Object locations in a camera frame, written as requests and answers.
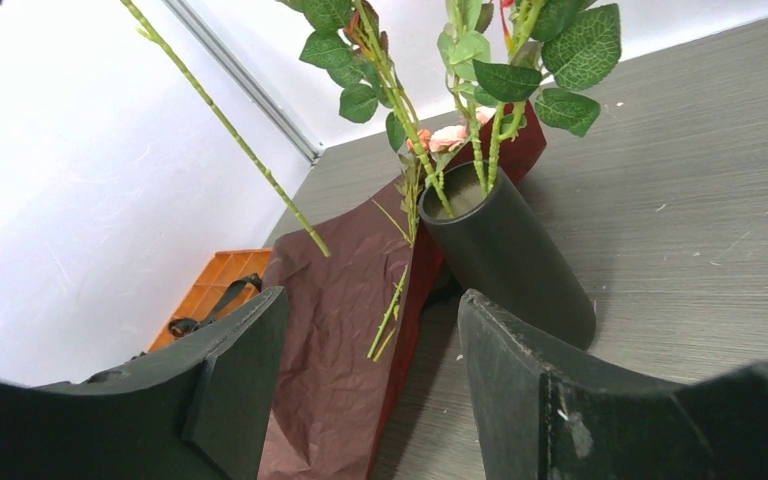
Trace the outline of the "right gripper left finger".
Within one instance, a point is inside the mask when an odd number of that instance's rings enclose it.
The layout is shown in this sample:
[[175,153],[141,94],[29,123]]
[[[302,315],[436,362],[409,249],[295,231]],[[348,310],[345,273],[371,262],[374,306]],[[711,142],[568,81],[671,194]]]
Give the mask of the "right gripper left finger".
[[0,479],[256,478],[288,320],[270,287],[85,382],[0,382]]

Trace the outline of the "cream peach rose stem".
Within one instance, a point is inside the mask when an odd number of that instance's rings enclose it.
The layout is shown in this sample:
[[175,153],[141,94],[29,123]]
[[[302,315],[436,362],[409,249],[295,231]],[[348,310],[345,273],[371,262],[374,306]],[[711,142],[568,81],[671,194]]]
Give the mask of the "cream peach rose stem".
[[495,187],[501,146],[528,124],[583,137],[601,113],[585,92],[622,57],[621,11],[594,1],[448,1],[437,47],[447,88],[468,123],[483,194]]

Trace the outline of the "pink rose stem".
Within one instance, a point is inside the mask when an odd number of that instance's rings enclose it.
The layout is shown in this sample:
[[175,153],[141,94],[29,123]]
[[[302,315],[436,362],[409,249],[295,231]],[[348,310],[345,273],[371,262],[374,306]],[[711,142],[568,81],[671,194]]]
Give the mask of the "pink rose stem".
[[271,170],[267,168],[266,165],[258,158],[258,156],[255,154],[252,148],[239,134],[235,126],[230,122],[228,117],[222,112],[220,107],[214,102],[213,98],[207,93],[207,91],[201,85],[199,80],[194,76],[194,74],[190,71],[187,65],[183,62],[183,60],[175,53],[175,51],[168,44],[168,42],[160,35],[160,33],[155,29],[155,27],[151,24],[151,22],[145,17],[143,12],[131,0],[121,0],[121,3],[128,10],[128,12],[134,17],[134,19],[138,22],[139,26],[137,27],[137,32],[141,36],[146,38],[149,42],[156,44],[167,55],[167,57],[173,62],[175,67],[182,73],[182,75],[190,83],[192,88],[203,100],[203,102],[213,112],[217,120],[228,131],[232,139],[237,143],[237,145],[242,149],[242,151],[249,157],[249,159],[252,161],[256,169],[260,172],[262,177],[270,184],[272,189],[284,202],[285,206],[296,217],[296,219],[301,224],[303,229],[308,233],[310,238],[317,245],[321,253],[326,258],[330,257],[331,252],[328,246],[326,245],[324,240],[321,238],[321,236],[318,234],[318,232],[314,229],[313,225],[304,217],[302,212],[298,209],[298,207],[295,205],[292,199],[288,196],[284,188],[274,178]]

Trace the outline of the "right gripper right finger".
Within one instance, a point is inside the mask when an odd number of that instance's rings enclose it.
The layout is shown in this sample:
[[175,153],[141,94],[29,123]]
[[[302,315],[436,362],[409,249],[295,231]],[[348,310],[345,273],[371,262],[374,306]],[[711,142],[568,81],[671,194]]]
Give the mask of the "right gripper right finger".
[[674,383],[579,350],[472,289],[458,329],[489,479],[768,479],[768,361]]

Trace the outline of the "peach orange rose stem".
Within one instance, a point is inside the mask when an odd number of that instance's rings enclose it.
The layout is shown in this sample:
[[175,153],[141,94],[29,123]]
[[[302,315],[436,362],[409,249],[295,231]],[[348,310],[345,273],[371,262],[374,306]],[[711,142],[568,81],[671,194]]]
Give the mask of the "peach orange rose stem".
[[326,71],[342,87],[339,115],[355,124],[372,119],[379,107],[390,110],[385,129],[391,148],[412,151],[443,211],[454,216],[443,175],[433,160],[431,136],[417,115],[388,51],[386,31],[368,1],[300,0],[284,6],[302,14],[312,27],[299,60]]

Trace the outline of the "black gold-lettered ribbon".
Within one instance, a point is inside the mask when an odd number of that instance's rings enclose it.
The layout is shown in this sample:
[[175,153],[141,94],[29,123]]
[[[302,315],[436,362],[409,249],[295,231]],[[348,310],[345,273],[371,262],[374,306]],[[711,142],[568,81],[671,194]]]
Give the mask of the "black gold-lettered ribbon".
[[258,273],[251,273],[231,282],[204,319],[197,320],[192,317],[174,318],[167,323],[167,332],[175,339],[180,339],[215,323],[220,319],[220,314],[229,305],[238,300],[242,301],[243,294],[249,288],[253,289],[255,294],[259,294],[262,291],[262,278]]

